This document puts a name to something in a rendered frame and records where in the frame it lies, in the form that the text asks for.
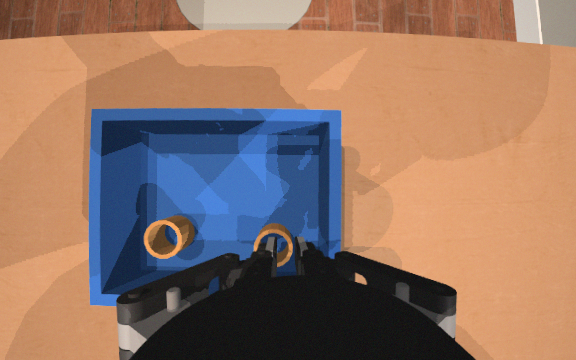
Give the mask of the bronze bushing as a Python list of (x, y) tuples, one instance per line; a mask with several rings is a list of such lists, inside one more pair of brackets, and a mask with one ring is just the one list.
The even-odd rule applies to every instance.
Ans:
[(282, 252), (277, 253), (277, 267), (279, 267), (284, 265), (290, 259), (293, 250), (292, 238), (289, 230), (285, 226), (279, 223), (271, 223), (264, 226), (260, 230), (259, 235), (254, 243), (254, 251), (258, 248), (258, 245), (261, 244), (261, 238), (270, 233), (278, 233), (282, 235), (288, 242), (286, 248)]
[[(165, 236), (166, 225), (171, 226), (178, 236), (177, 246)], [(183, 216), (172, 216), (152, 223), (145, 232), (144, 244), (147, 251), (160, 259), (170, 258), (190, 245), (195, 236), (193, 224)]]

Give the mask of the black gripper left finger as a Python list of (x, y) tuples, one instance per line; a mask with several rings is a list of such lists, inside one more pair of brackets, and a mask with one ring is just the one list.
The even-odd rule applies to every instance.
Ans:
[[(268, 237), (246, 261), (240, 261), (238, 254), (226, 253), (121, 294), (116, 299), (120, 360), (129, 360), (146, 339), (196, 302), (276, 275), (277, 237)], [(218, 276), (219, 290), (209, 295), (209, 284)]]

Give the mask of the blue crate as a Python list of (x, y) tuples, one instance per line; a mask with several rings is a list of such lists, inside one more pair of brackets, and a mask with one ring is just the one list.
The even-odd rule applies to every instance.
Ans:
[[(271, 223), (291, 235), (278, 276), (297, 275), (295, 237), (341, 251), (341, 110), (92, 109), (90, 305), (226, 253), (250, 258)], [(183, 216), (195, 236), (167, 258), (144, 233)]]

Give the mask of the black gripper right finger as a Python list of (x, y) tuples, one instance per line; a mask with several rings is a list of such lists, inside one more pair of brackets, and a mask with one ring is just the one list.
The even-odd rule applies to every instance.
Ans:
[(303, 236), (295, 237), (297, 275), (337, 277), (354, 282), (355, 273), (362, 275), (368, 286), (406, 301), (455, 340), (457, 291), (451, 286), (348, 251), (336, 252), (334, 259), (311, 256), (324, 255), (314, 244), (305, 242)]

